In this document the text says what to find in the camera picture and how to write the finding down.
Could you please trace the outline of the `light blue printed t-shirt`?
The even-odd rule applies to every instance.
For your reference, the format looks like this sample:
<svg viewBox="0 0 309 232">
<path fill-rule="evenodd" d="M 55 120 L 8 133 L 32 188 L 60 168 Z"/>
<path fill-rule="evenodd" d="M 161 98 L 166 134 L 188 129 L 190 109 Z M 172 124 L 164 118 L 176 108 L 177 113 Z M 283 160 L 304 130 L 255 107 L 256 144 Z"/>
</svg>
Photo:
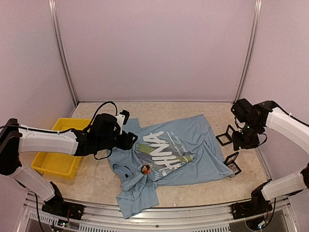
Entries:
<svg viewBox="0 0 309 232">
<path fill-rule="evenodd" d="M 127 127 L 138 136 L 130 150 L 114 149 L 108 161 L 119 175 L 122 191 L 116 200 L 124 218 L 158 205 L 158 186 L 180 186 L 217 181 L 233 175 L 204 115 L 140 127 Z M 151 172 L 140 169 L 149 164 Z"/>
</svg>

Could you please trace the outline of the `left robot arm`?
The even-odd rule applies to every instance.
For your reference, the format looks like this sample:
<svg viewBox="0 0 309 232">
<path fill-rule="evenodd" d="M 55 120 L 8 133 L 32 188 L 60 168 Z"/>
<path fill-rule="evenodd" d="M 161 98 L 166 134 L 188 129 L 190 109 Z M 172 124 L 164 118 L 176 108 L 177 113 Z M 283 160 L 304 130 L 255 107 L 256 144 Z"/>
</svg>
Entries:
<svg viewBox="0 0 309 232">
<path fill-rule="evenodd" d="M 125 132 L 129 112 L 113 116 L 107 113 L 93 117 L 82 130 L 56 131 L 31 128 L 11 118 L 0 131 L 0 174 L 9 176 L 43 200 L 42 210 L 67 219 L 81 220 L 84 206 L 67 202 L 53 182 L 45 180 L 29 166 L 22 164 L 20 153 L 50 152 L 84 157 L 114 148 L 130 150 L 137 135 Z"/>
</svg>

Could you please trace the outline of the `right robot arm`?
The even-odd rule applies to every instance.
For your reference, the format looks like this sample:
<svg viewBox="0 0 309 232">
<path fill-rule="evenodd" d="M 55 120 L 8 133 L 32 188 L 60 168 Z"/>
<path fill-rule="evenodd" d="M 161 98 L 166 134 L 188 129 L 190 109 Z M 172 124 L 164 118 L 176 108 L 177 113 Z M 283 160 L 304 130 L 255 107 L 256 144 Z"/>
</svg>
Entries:
<svg viewBox="0 0 309 232">
<path fill-rule="evenodd" d="M 285 111 L 275 101 L 252 105 L 246 99 L 237 100 L 231 108 L 235 121 L 243 127 L 232 133 L 233 149 L 259 148 L 277 174 L 256 187 L 251 199 L 231 206 L 233 218 L 240 219 L 274 209 L 272 200 L 295 195 L 309 188 L 309 126 Z"/>
</svg>

